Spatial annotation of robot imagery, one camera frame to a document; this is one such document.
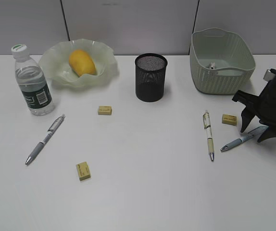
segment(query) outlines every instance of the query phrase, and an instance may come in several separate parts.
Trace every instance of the water bottle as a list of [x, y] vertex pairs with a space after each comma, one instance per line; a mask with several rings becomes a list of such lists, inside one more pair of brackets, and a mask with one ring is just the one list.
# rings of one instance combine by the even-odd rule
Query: water bottle
[[15, 45], [11, 51], [16, 60], [16, 81], [29, 110], [36, 116], [48, 114], [54, 109], [54, 105], [42, 69], [30, 57], [26, 45]]

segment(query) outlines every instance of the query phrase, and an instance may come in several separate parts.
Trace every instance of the black mesh pen holder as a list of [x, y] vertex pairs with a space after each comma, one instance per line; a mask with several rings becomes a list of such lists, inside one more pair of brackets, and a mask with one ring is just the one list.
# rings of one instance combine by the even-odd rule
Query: black mesh pen holder
[[163, 97], [167, 60], [154, 53], [138, 56], [136, 65], [136, 95], [145, 102], [158, 101]]

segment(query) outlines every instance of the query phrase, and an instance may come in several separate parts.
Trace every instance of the pen tip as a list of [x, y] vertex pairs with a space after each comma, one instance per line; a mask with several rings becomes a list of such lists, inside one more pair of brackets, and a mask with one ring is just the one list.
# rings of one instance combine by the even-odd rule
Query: pen tip
[[26, 160], [26, 163], [25, 163], [25, 165], [28, 165], [28, 164], [30, 164], [30, 161], [31, 161], [31, 157], [28, 157], [28, 159]]
[[224, 151], [227, 150], [227, 148], [228, 148], [227, 146], [224, 146], [224, 147], [222, 147], [222, 148], [220, 149], [220, 151], [221, 151], [221, 152], [224, 152]]
[[210, 153], [210, 159], [212, 162], [214, 162], [214, 153]]

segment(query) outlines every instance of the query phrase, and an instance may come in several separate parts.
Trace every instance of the pen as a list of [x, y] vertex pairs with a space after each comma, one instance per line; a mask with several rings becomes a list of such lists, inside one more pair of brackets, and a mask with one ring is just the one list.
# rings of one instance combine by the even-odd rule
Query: pen
[[213, 144], [213, 138], [212, 138], [210, 114], [207, 110], [205, 110], [205, 113], [203, 115], [203, 123], [204, 123], [204, 129], [206, 131], [207, 146], [209, 148], [209, 156], [210, 156], [211, 161], [213, 162], [214, 161], [214, 144]]
[[37, 157], [37, 155], [42, 151], [44, 146], [47, 144], [47, 142], [50, 140], [50, 138], [53, 136], [53, 134], [56, 132], [58, 127], [61, 125], [61, 123], [64, 121], [65, 115], [63, 114], [59, 118], [57, 118], [51, 127], [48, 129], [47, 136], [44, 138], [43, 141], [39, 142], [37, 146], [34, 148], [34, 150], [29, 155], [28, 159], [26, 160], [26, 165], [31, 164], [31, 162]]
[[255, 137], [256, 135], [262, 134], [266, 129], [268, 128], [268, 126], [260, 126], [255, 128], [254, 130], [251, 130], [250, 132], [248, 132], [247, 134], [245, 134], [244, 136], [226, 144], [224, 147], [222, 147], [220, 149], [220, 151], [224, 152], [224, 151], [228, 151], [231, 148], [234, 148], [248, 140], [250, 140], [251, 138]]

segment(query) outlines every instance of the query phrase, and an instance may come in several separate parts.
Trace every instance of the bottle label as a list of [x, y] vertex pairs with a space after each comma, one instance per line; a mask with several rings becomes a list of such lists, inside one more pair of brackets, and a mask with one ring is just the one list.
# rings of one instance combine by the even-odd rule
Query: bottle label
[[39, 109], [45, 107], [51, 102], [50, 90], [48, 89], [47, 83], [43, 88], [37, 91], [22, 91], [22, 93], [27, 102], [28, 107], [32, 109]]

